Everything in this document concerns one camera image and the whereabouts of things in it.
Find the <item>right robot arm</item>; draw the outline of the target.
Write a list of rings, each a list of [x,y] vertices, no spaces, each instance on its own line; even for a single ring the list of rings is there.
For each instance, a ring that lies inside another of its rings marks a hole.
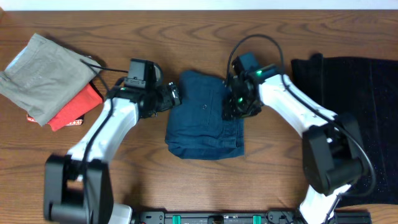
[[[302,139],[303,171],[309,184],[296,212],[269,211],[267,223],[370,223],[367,212],[336,212],[352,186],[372,172],[359,136],[359,125],[349,114],[336,114],[300,91],[274,65],[234,66],[227,74],[230,91],[224,119],[257,115],[263,106],[276,111]]]

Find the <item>dark blue shorts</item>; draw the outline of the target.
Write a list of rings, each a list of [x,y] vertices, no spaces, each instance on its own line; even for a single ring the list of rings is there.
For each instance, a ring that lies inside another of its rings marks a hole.
[[[165,143],[181,159],[220,160],[244,155],[244,121],[222,118],[229,91],[223,80],[193,70],[180,74],[182,104],[169,113]]]

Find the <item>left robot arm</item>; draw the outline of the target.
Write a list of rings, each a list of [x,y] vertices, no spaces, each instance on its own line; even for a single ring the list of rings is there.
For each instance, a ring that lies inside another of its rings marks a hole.
[[[86,135],[45,163],[44,218],[57,223],[134,223],[134,211],[116,203],[109,164],[140,119],[181,104],[176,84],[149,89],[114,86]]]

